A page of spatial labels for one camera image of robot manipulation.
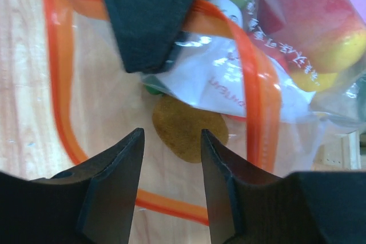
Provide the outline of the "clear zip top bag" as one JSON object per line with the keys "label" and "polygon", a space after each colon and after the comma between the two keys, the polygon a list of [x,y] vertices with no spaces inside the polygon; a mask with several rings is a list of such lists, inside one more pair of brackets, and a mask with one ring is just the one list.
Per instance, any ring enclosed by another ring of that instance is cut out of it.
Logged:
{"label": "clear zip top bag", "polygon": [[309,170],[321,145],[364,130],[365,52],[329,89],[300,89],[291,72],[319,72],[266,31],[273,1],[239,8],[230,0],[194,0],[173,66],[127,73],[104,0],[44,0],[54,119],[71,161],[85,162],[142,128],[137,205],[206,223],[201,162],[176,156],[153,126],[163,95],[221,114],[226,146],[279,177]]}

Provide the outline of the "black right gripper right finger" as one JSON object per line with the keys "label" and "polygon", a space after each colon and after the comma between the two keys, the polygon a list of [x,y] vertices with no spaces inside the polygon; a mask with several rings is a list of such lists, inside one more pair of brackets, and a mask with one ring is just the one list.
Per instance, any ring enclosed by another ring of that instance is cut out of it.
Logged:
{"label": "black right gripper right finger", "polygon": [[268,173],[201,133],[212,243],[364,243],[365,172]]}

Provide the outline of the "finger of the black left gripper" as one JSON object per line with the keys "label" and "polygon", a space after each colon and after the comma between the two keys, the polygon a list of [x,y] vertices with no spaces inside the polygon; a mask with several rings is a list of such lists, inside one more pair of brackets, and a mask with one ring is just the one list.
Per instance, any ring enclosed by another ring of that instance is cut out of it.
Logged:
{"label": "finger of the black left gripper", "polygon": [[127,73],[163,73],[174,64],[174,43],[194,0],[104,0]]}

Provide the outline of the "orange fake fruit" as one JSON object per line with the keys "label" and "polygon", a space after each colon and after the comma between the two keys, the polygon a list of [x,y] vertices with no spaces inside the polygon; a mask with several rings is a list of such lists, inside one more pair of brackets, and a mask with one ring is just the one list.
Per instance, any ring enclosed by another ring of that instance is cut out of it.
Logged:
{"label": "orange fake fruit", "polygon": [[201,130],[209,130],[225,145],[229,140],[228,127],[221,114],[195,109],[169,95],[157,101],[152,122],[163,143],[189,163],[201,162]]}

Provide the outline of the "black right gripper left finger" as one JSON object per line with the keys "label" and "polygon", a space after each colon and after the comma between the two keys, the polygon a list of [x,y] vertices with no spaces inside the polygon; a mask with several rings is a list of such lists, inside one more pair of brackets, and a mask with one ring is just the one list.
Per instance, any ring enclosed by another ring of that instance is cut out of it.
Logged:
{"label": "black right gripper left finger", "polygon": [[1,173],[1,242],[128,243],[144,145],[137,128],[51,178]]}

